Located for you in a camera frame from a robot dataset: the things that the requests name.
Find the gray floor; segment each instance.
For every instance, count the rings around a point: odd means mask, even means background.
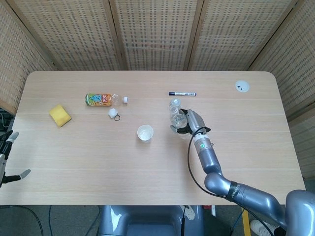
[[[305,181],[306,189],[315,192],[315,180]],[[44,235],[49,236],[48,211],[49,206],[27,206],[39,217]],[[217,218],[227,226],[233,226],[241,213],[238,206],[216,206]],[[98,206],[52,206],[51,225],[54,236],[84,236],[98,215]],[[205,215],[205,235],[212,235],[213,221]],[[88,234],[95,236],[99,218]],[[0,236],[39,236],[40,229],[30,212],[21,208],[0,209]],[[242,236],[243,221],[238,221],[233,236]]]

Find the woven panel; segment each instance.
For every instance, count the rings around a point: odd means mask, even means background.
[[[315,177],[315,116],[290,127],[302,176]]]
[[[130,70],[183,70],[197,0],[116,0]]]
[[[102,0],[15,0],[63,70],[118,70]]]
[[[287,111],[315,91],[315,1],[306,0],[251,70],[277,79]]]
[[[210,0],[192,70],[247,70],[289,0]]]
[[[54,70],[0,3],[0,100],[15,113],[27,76],[36,70]]]

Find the yellow stripe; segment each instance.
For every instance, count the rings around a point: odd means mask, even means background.
[[[251,236],[250,220],[248,218],[248,212],[246,210],[243,212],[242,218],[244,226],[244,236]]]

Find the blue character print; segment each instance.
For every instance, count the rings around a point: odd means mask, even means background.
[[[102,95],[95,94],[93,97],[89,97],[90,100],[93,100],[94,102],[100,102],[102,100]]]

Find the bottle label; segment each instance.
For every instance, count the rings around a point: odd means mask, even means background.
[[[88,93],[85,97],[85,102],[90,106],[111,106],[110,94]]]

